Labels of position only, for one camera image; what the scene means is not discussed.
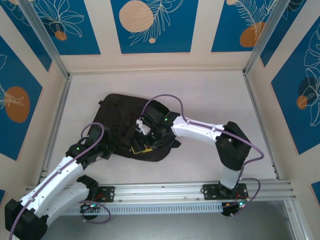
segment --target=black joint housing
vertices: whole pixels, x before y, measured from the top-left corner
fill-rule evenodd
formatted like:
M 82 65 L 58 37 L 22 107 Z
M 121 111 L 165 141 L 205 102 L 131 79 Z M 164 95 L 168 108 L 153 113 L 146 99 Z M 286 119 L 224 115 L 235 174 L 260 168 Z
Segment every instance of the black joint housing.
M 11 199 L 4 207 L 5 229 L 11 230 L 14 221 L 23 206 Z M 40 240 L 45 235 L 48 225 L 47 217 L 37 217 L 31 210 L 24 210 L 20 217 L 13 234 L 20 240 Z
M 163 119 L 165 118 L 165 114 L 156 109 L 155 107 L 149 105 L 145 112 L 142 115 L 142 119 L 150 125 L 158 126 Z
M 223 127 L 224 131 L 250 142 L 235 122 L 229 121 L 227 125 Z M 233 171 L 241 170 L 251 149 L 246 143 L 224 133 L 216 138 L 215 146 L 222 164 Z
M 237 194 L 236 191 L 234 191 L 233 189 L 229 189 L 229 188 L 223 186 L 220 181 L 218 183 L 218 189 L 220 191 L 220 194 L 224 198 L 226 198 L 226 199 L 235 199 L 236 198 L 236 194 Z
M 80 139 L 76 144 L 70 146 L 65 155 L 68 157 L 75 158 L 88 148 L 90 148 L 99 139 L 102 129 L 97 126 L 91 126 L 88 136 Z M 111 136 L 110 130 L 104 127 L 104 133 L 102 139 L 98 142 L 96 146 L 86 152 L 84 155 L 79 157 L 76 162 L 81 164 L 83 169 L 87 166 L 93 164 L 98 157 L 108 160 L 111 154 L 117 147 L 117 140 Z
M 165 126 L 166 128 L 171 128 L 174 125 L 174 121 L 176 120 L 177 117 L 179 117 L 181 114 L 170 111 L 168 114 L 165 116 L 162 125 Z
M 85 200 L 94 201 L 98 195 L 99 183 L 87 175 L 79 177 L 76 181 L 86 185 L 86 188 L 89 189 L 88 197 Z

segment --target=metal frame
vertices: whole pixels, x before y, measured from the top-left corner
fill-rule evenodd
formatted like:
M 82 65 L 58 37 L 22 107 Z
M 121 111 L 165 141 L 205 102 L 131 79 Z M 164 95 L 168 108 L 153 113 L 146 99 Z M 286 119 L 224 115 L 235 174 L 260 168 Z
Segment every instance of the metal frame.
M 62 94 L 60 96 L 58 108 L 57 108 L 55 115 L 54 115 L 53 127 L 50 131 L 50 137 L 49 137 L 49 140 L 48 140 L 48 143 L 46 146 L 46 150 L 45 150 L 45 154 L 44 154 L 43 162 L 42 162 L 42 167 L 41 167 L 40 174 L 38 176 L 37 184 L 39 184 L 41 182 L 41 180 L 43 179 L 43 175 L 46 175 L 46 173 L 48 173 L 49 163 L 50 163 L 50 160 L 51 160 L 51 157 L 52 157 L 52 154 L 54 151 L 54 147 L 56 144 L 62 115 L 64 113 L 64 109 L 65 109 L 65 105 L 67 102 L 67 97 L 68 97 L 68 93 L 69 93 L 69 89 L 70 89 L 70 85 L 71 85 L 71 80 L 72 80 L 72 77 L 69 77 L 63 86 L 63 90 L 62 90 Z
M 270 17 L 268 18 L 265 27 L 263 28 L 263 31 L 258 38 L 252 53 L 250 55 L 250 58 L 247 62 L 247 64 L 244 67 L 244 74 L 245 76 L 250 72 L 252 67 L 255 65 L 257 60 L 260 58 L 260 55 L 262 51 L 264 50 L 268 40 L 270 39 L 272 33 L 274 32 L 279 20 L 282 17 L 282 14 L 286 10 L 290 0 L 279 0 L 274 9 L 272 10 Z
M 273 151 L 270 147 L 269 140 L 265 131 L 265 125 L 261 118 L 261 112 L 256 104 L 256 97 L 252 91 L 248 73 L 253 68 L 254 64 L 260 57 L 264 47 L 266 46 L 271 34 L 278 24 L 284 10 L 290 0 L 280 0 L 273 9 L 267 24 L 258 39 L 252 54 L 243 70 L 244 81 L 247 86 L 249 96 L 259 126 L 264 138 L 269 156 L 273 162 L 274 171 L 278 179 L 284 179 L 283 172 L 280 166 L 275 161 Z M 50 138 L 48 140 L 46 152 L 43 159 L 42 171 L 39 176 L 39 183 L 48 175 L 48 167 L 53 154 L 53 149 L 58 135 L 58 130 L 65 104 L 67 101 L 68 92 L 70 89 L 71 79 L 70 73 L 64 65 L 58 50 L 56 49 L 52 39 L 47 33 L 41 20 L 32 4 L 29 1 L 17 0 L 21 11 L 29 21 L 32 29 L 40 39 L 49 56 L 56 64 L 58 70 L 65 77 L 66 83 L 59 101 L 58 109 L 55 113 L 54 125 L 52 127 Z M 206 201 L 201 193 L 203 184 L 216 184 L 217 182 L 188 182 L 188 183 L 153 183 L 153 184 L 117 184 L 114 191 L 114 202 L 108 203 L 112 214 L 163 214 L 163 213 L 210 213 L 221 212 L 221 203 L 229 202 L 228 200 Z M 248 193 L 250 196 L 257 190 L 257 183 L 252 181 L 243 181 L 247 184 Z M 311 232 L 308 229 L 306 221 L 300 211 L 296 196 L 290 181 L 288 180 L 262 180 L 261 190 L 255 201 L 284 201 L 287 213 L 291 222 L 296 239 L 311 240 Z M 79 215 L 79 206 L 74 206 L 65 215 Z
M 36 36 L 39 38 L 40 42 L 42 43 L 44 49 L 49 54 L 50 58 L 60 71 L 60 73 L 64 76 L 64 78 L 68 79 L 69 72 L 62 61 L 60 54 L 54 45 L 54 42 L 50 38 L 45 26 L 42 24 L 40 18 L 38 17 L 34 7 L 30 3 L 30 1 L 26 0 L 16 0 L 22 13 L 24 14 L 25 18 L 28 20 L 30 26 L 32 27 L 33 31 L 35 32 Z
M 246 184 L 249 196 L 253 196 L 258 189 L 258 183 L 254 180 L 240 181 Z M 148 206 L 156 207 L 156 213 L 167 213 L 167 209 L 158 209 L 172 205 L 187 205 L 189 207 L 208 206 L 213 204 L 219 206 L 221 203 L 227 203 L 231 200 L 205 200 L 202 188 L 204 184 L 217 184 L 218 181 L 212 182 L 185 182 L 185 183 L 150 183 L 150 184 L 101 184 L 100 187 L 115 187 L 113 202 L 107 203 L 108 207 L 117 208 L 121 211 L 128 211 L 130 208 L 140 208 L 135 210 L 136 214 L 143 214 Z M 29 186 L 26 194 L 35 187 Z M 261 180 L 261 189 L 255 201 L 294 201 L 296 199 L 292 185 L 288 180 Z M 77 211 L 79 205 L 72 207 L 65 215 L 80 215 Z M 211 208 L 198 209 L 202 213 L 213 212 Z M 96 215 L 105 215 L 106 212 L 99 212 Z
M 281 170 L 281 167 L 275 161 L 274 151 L 271 148 L 269 138 L 267 136 L 266 129 L 265 129 L 265 124 L 264 124 L 263 119 L 261 118 L 261 111 L 257 105 L 257 98 L 254 94 L 254 91 L 252 90 L 250 78 L 249 78 L 249 76 L 247 76 L 247 74 L 245 74 L 244 71 L 243 71 L 243 78 L 244 78 L 244 82 L 246 84 L 246 88 L 248 90 L 249 96 L 251 98 L 252 106 L 254 108 L 255 115 L 256 115 L 256 118 L 257 118 L 259 126 L 260 126 L 260 130 L 261 130 L 261 133 L 262 133 L 265 145 L 266 145 L 266 149 L 269 153 L 270 160 L 272 161 L 272 166 L 273 166 L 274 172 L 276 174 L 276 177 L 279 180 L 285 179 L 285 176 L 284 176 L 283 171 Z

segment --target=white platform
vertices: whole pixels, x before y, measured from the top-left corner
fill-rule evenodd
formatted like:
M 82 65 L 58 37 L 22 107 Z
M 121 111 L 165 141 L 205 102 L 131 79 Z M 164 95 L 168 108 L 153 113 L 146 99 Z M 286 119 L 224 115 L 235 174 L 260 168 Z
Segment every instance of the white platform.
M 72 78 L 53 156 L 51 172 L 68 148 L 80 139 L 81 130 L 91 123 L 98 102 L 117 93 L 151 98 L 173 94 L 181 98 L 187 117 L 213 124 L 236 122 L 265 158 L 249 164 L 243 177 L 275 179 L 251 99 L 241 71 L 159 71 L 95 75 Z M 178 101 L 161 97 L 159 102 L 180 112 Z M 181 146 L 159 162 L 145 162 L 112 155 L 89 166 L 85 174 L 100 184 L 171 183 L 218 181 L 223 165 L 215 146 L 188 138 L 178 138 Z M 253 149 L 248 160 L 259 154 Z

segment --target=black backpack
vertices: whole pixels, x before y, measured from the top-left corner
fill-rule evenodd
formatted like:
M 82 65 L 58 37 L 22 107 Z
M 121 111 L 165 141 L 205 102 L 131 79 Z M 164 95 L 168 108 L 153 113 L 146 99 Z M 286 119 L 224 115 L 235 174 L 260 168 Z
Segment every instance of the black backpack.
M 170 153 L 171 148 L 178 148 L 181 145 L 175 140 L 175 136 L 171 136 L 169 141 L 167 139 L 156 150 L 137 154 L 132 151 L 132 143 L 137 134 L 136 120 L 140 117 L 147 102 L 148 99 L 121 94 L 109 94 L 99 102 L 100 108 L 94 122 L 101 123 L 109 129 L 111 136 L 116 139 L 114 154 L 142 161 L 158 162 Z M 149 106 L 164 115 L 169 112 L 167 107 L 155 100 L 151 101 Z

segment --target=beige circle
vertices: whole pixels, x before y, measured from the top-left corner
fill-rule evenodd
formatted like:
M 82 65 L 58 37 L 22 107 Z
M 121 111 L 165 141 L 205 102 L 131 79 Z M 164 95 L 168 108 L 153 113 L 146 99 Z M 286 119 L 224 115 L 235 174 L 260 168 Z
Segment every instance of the beige circle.
M 228 5 L 233 5 L 237 2 L 238 0 L 226 0 L 226 4 Z
M 151 9 L 142 1 L 128 1 L 119 11 L 119 18 L 125 30 L 139 33 L 147 30 L 154 23 Z
M 18 5 L 17 0 L 8 0 L 10 3 Z
M 149 43 L 154 44 L 156 42 L 156 40 L 152 37 L 149 39 Z

